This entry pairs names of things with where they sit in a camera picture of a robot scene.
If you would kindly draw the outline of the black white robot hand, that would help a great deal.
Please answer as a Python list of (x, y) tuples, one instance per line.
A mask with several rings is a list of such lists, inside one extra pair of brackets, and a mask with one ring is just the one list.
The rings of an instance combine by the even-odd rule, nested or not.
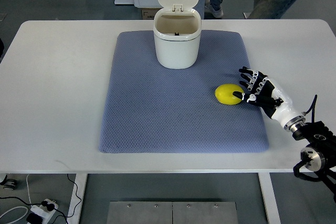
[(243, 78), (239, 83), (248, 92), (234, 91), (233, 96), (262, 108), (270, 119), (276, 120), (286, 131), (295, 132), (305, 125), (304, 115), (294, 108), (292, 99), (274, 79), (247, 67), (242, 67), (239, 72)]

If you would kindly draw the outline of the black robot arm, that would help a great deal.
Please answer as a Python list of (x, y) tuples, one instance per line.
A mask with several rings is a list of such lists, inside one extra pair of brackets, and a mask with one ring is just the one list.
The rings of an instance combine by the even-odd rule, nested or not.
[(307, 140), (309, 144), (300, 151), (300, 162), (293, 167), (295, 177), (310, 181), (323, 182), (335, 194), (335, 135), (321, 121), (316, 121), (315, 107), (317, 96), (308, 111), (311, 113), (311, 122), (305, 123), (303, 118), (296, 119), (289, 130), (292, 137), (298, 140)]

